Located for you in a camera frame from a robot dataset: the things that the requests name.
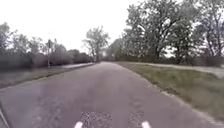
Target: foliage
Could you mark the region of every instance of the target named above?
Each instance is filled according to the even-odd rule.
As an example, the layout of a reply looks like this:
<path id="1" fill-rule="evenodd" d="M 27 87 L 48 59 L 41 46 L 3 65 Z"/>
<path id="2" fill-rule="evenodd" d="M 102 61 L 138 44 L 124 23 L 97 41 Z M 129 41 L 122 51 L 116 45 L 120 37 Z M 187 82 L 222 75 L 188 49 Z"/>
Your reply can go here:
<path id="1" fill-rule="evenodd" d="M 130 5 L 128 27 L 117 47 L 122 52 L 109 52 L 109 56 L 115 55 L 116 60 L 220 66 L 223 11 L 223 0 L 147 0 Z M 107 51 L 116 51 L 116 42 Z"/>
<path id="2" fill-rule="evenodd" d="M 83 40 L 85 46 L 89 49 L 96 62 L 100 61 L 100 51 L 107 45 L 109 36 L 103 31 L 102 27 L 90 29 L 86 33 L 86 38 Z"/>
<path id="3" fill-rule="evenodd" d="M 92 58 L 78 53 L 74 56 L 62 44 L 48 40 L 43 43 L 41 38 L 29 39 L 17 31 L 10 32 L 7 23 L 0 25 L 0 70 L 45 67 L 48 64 L 56 66 L 73 63 L 91 62 Z"/>

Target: grass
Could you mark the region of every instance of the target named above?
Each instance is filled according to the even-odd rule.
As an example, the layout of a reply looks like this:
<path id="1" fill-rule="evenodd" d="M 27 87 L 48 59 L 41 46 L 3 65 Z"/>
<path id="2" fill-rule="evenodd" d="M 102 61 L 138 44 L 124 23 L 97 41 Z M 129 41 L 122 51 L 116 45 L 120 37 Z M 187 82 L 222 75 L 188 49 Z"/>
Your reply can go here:
<path id="1" fill-rule="evenodd" d="M 40 79 L 43 77 L 49 77 L 52 75 L 72 71 L 77 68 L 79 67 L 76 67 L 76 68 L 53 67 L 50 69 L 40 68 L 40 69 L 33 69 L 33 70 L 0 72 L 0 89 L 8 87 L 8 86 L 14 86 L 25 81 Z"/>
<path id="2" fill-rule="evenodd" d="M 213 74 L 122 62 L 126 67 L 175 94 L 193 107 L 224 121 L 224 78 Z"/>

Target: sky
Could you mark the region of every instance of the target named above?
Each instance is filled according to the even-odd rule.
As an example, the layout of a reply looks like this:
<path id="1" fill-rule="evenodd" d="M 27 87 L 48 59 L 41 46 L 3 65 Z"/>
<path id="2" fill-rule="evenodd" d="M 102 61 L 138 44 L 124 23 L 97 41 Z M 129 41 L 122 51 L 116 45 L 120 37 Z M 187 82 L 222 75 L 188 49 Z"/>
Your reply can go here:
<path id="1" fill-rule="evenodd" d="M 56 38 L 67 49 L 87 52 L 82 40 L 90 28 L 103 26 L 110 42 L 126 27 L 127 8 L 139 0 L 0 0 L 0 24 L 44 41 Z"/>

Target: grassy verge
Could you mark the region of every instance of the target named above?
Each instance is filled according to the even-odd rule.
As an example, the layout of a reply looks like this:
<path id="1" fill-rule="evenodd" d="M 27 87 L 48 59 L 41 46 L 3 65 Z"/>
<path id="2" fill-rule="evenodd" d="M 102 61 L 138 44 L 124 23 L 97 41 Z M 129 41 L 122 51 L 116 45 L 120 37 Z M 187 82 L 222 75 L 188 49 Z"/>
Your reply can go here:
<path id="1" fill-rule="evenodd" d="M 193 70 L 119 63 L 193 107 L 224 121 L 224 78 Z"/>
<path id="2" fill-rule="evenodd" d="M 60 68 L 60 67 L 53 67 L 50 69 L 47 68 L 40 68 L 40 69 L 33 69 L 33 70 L 22 70 L 22 71 L 15 71 L 15 72 L 1 72 L 0 73 L 0 89 L 5 88 L 8 86 L 14 86 L 16 84 L 29 81 L 40 79 L 43 77 L 49 77 L 52 75 L 72 71 L 74 69 L 81 68 L 81 67 L 74 67 L 74 68 Z"/>

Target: road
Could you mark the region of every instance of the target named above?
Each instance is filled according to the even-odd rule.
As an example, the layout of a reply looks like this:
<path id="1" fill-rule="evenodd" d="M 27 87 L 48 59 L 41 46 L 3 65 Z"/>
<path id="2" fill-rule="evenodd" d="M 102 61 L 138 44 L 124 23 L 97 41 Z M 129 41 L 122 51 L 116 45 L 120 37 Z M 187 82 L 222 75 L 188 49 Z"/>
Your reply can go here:
<path id="1" fill-rule="evenodd" d="M 223 127 L 113 63 L 2 89 L 0 99 L 14 128 Z"/>

